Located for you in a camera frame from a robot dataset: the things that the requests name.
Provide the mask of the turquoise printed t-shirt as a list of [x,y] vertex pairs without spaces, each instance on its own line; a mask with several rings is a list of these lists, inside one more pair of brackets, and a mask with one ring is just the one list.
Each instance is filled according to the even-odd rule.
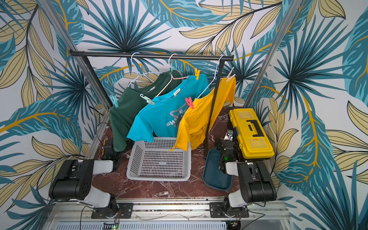
[[145,106],[136,115],[127,137],[133,141],[153,142],[157,137],[176,137],[179,124],[189,106],[185,99],[209,94],[206,74],[192,75],[180,80],[168,93],[153,98],[154,104]]

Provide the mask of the right aluminium frame post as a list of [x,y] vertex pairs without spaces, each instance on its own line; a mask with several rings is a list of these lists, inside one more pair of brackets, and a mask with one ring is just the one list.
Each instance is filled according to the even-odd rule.
[[262,67],[260,68],[257,77],[255,78],[252,88],[250,90],[250,92],[247,95],[247,98],[244,102],[243,108],[250,108],[251,107],[251,103],[253,101],[254,96],[257,93],[258,87],[260,86],[262,79],[266,73],[266,70],[272,60],[272,57],[275,55],[275,53],[277,52],[281,41],[283,39],[283,37],[285,36],[286,32],[288,31],[288,27],[289,25],[292,23],[293,17],[295,16],[295,14],[297,13],[298,7],[301,4],[301,0],[297,0],[297,1],[292,1],[289,5],[288,11],[285,14],[284,19],[281,22],[280,25],[280,29],[279,31],[276,33],[273,43],[270,46],[270,49],[267,53],[267,56],[263,62]]

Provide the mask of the light blue wire hanger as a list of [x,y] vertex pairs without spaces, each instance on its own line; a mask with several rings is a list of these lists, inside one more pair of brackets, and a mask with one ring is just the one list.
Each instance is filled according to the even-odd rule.
[[136,77],[127,85],[127,88],[129,88],[130,86],[131,86],[131,84],[134,82],[134,81],[136,81],[139,77],[140,77],[140,71],[138,70],[138,67],[137,67],[137,65],[134,63],[134,61],[133,61],[133,57],[134,57],[134,55],[136,55],[136,54],[140,54],[139,52],[134,52],[134,53],[132,53],[132,55],[130,56],[130,62],[131,62],[131,64],[132,64],[132,66],[134,66],[134,68],[135,68],[135,74],[136,74]]

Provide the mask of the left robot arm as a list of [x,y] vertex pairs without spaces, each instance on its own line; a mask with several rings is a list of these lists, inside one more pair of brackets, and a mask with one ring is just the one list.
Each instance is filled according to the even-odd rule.
[[102,147],[102,159],[66,160],[55,179],[48,195],[55,201],[82,203],[94,211],[98,218],[117,218],[121,209],[113,194],[92,185],[93,177],[115,172],[119,167],[122,152],[117,152],[113,140],[106,139]]

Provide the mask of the pink red clothespin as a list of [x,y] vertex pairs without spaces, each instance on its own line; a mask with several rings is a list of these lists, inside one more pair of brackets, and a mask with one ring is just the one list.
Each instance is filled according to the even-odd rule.
[[187,103],[187,105],[191,108],[194,109],[194,103],[191,97],[185,98],[185,102]]

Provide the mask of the black clothes rack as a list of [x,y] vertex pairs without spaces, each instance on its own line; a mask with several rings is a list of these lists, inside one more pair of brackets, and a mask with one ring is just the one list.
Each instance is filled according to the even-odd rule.
[[[81,53],[83,53],[84,55],[88,57],[114,57],[114,58],[130,58],[130,56],[132,54],[130,53],[122,53],[122,52],[118,52],[118,53],[112,53],[112,52],[90,52],[90,51],[79,51]],[[167,59],[169,60],[170,55],[168,54],[151,54],[151,53],[140,53],[140,54],[136,54],[134,55],[134,57],[140,58],[140,59]],[[194,56],[194,55],[175,55],[173,56],[171,59],[179,59],[179,60],[207,60],[207,61],[218,61],[220,58],[220,56]],[[214,95],[213,95],[213,99],[212,99],[212,104],[211,104],[211,110],[210,110],[210,114],[209,114],[209,121],[208,121],[208,125],[207,125],[207,129],[206,129],[206,134],[205,134],[205,139],[203,142],[203,146],[204,146],[204,150],[203,150],[203,156],[204,159],[207,158],[208,152],[209,152],[209,144],[208,144],[208,134],[210,131],[210,124],[211,124],[211,119],[213,117],[213,110],[214,110],[214,106],[215,106],[215,102],[216,102],[216,98],[217,98],[217,94],[218,94],[218,88],[219,88],[219,83],[220,83],[220,77],[222,76],[222,71],[224,68],[224,64],[225,62],[231,62],[234,61],[234,56],[224,56],[221,61],[220,64],[218,66],[218,72],[217,72],[217,77],[216,77],[216,84],[215,84],[215,89],[214,89]]]

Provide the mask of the yellow black toolbox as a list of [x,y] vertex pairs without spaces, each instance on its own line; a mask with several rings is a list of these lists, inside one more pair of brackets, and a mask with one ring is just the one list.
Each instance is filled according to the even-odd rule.
[[233,109],[229,112],[229,118],[244,159],[266,160],[275,156],[271,142],[253,109]]

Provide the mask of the dark teal plastic tray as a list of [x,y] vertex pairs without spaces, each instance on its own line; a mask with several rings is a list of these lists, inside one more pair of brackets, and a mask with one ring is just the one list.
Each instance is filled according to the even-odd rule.
[[203,171],[203,182],[207,187],[218,191],[227,191],[232,187],[232,175],[224,174],[219,169],[220,151],[216,148],[209,150],[205,168]]

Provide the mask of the aluminium frame post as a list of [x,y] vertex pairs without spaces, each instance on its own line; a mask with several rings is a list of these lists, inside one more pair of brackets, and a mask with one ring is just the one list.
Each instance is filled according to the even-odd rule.
[[301,0],[297,0],[297,1],[292,1],[289,5],[288,11],[285,14],[284,19],[281,22],[280,25],[280,29],[279,31],[276,33],[273,43],[270,46],[270,49],[267,53],[267,56],[263,62],[262,67],[260,68],[257,77],[255,78],[252,88],[250,90],[250,92],[247,95],[247,98],[244,102],[243,108],[250,108],[251,107],[251,103],[253,101],[254,96],[257,93],[258,87],[260,86],[262,79],[266,73],[266,70],[272,60],[272,57],[275,55],[275,53],[277,52],[281,41],[283,39],[283,37],[285,36],[286,32],[288,31],[288,27],[289,25],[292,23],[293,17],[295,16],[295,14],[297,13],[298,7],[301,4]]
[[68,31],[68,19],[66,15],[66,10],[63,9],[60,1],[57,2],[58,6],[61,9],[62,14],[58,15],[56,8],[54,7],[52,1],[39,1],[38,2],[41,8],[45,11],[47,17],[54,25],[56,31],[59,33],[61,40],[65,43],[67,50],[70,55],[74,57],[74,60],[77,62],[80,70],[88,80],[91,85],[91,88],[96,93],[96,96],[100,103],[104,106],[106,110],[109,110],[113,104],[109,99],[104,87],[102,86],[99,78],[97,77],[89,59],[86,55],[79,52],[77,49],[75,42],[73,41],[69,31]]

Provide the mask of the yellow t-shirt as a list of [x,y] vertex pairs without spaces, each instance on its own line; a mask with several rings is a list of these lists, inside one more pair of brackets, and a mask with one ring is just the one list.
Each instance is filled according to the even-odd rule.
[[176,143],[171,150],[178,148],[187,151],[189,146],[192,149],[200,146],[205,140],[208,123],[210,123],[210,127],[213,127],[224,105],[234,103],[235,89],[235,78],[222,78],[220,80],[212,113],[210,110],[214,91],[203,98],[195,99],[194,108],[189,108],[180,121]]

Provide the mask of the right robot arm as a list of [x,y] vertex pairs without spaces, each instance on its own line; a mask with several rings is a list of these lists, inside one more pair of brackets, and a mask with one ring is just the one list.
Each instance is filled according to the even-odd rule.
[[215,141],[219,155],[219,170],[239,179],[240,188],[229,193],[216,211],[216,217],[241,217],[249,205],[264,207],[277,199],[277,192],[267,167],[262,161],[246,160],[242,157],[240,144],[232,130],[227,130],[223,139]]

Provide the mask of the beige pink clothespin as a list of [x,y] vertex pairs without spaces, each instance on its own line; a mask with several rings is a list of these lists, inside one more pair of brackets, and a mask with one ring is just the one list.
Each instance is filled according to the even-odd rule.
[[233,79],[236,76],[235,74],[232,73],[233,70],[234,70],[234,67],[230,70],[230,72],[229,72],[229,74],[227,76],[226,82],[229,82],[231,79]]

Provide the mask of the grey perforated plastic basket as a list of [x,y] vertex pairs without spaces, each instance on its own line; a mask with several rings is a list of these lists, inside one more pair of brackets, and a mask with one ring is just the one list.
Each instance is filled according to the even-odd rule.
[[126,176],[130,180],[183,182],[191,175],[191,146],[174,148],[176,138],[155,137],[154,142],[136,141]]

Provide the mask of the dark green t-shirt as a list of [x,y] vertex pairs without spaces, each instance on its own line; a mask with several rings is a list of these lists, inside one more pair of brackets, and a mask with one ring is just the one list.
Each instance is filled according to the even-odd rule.
[[[180,72],[174,70],[172,74],[175,78],[182,77]],[[127,148],[127,135],[134,122],[136,115],[147,103],[140,97],[140,94],[153,99],[170,80],[169,72],[160,74],[157,80],[143,88],[124,90],[118,100],[118,108],[112,107],[109,112],[110,127],[113,134],[113,148],[116,152],[122,152]],[[182,80],[173,80],[162,92],[166,94],[178,86]]]

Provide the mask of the left aluminium frame post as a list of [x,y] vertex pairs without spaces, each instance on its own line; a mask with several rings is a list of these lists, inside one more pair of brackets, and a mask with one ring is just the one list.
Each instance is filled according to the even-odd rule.
[[67,50],[70,55],[74,57],[74,60],[77,62],[80,70],[88,80],[91,85],[91,88],[96,93],[96,96],[100,103],[104,106],[106,110],[109,110],[113,104],[109,99],[104,87],[102,86],[99,78],[97,77],[89,59],[86,55],[79,52],[77,49],[75,42],[73,41],[69,31],[68,31],[68,19],[66,15],[66,10],[63,9],[60,1],[57,2],[58,6],[61,9],[62,14],[58,15],[56,8],[54,7],[52,1],[39,1],[38,2],[41,8],[45,11],[47,17],[54,25],[56,31],[59,33],[61,40],[65,43]]

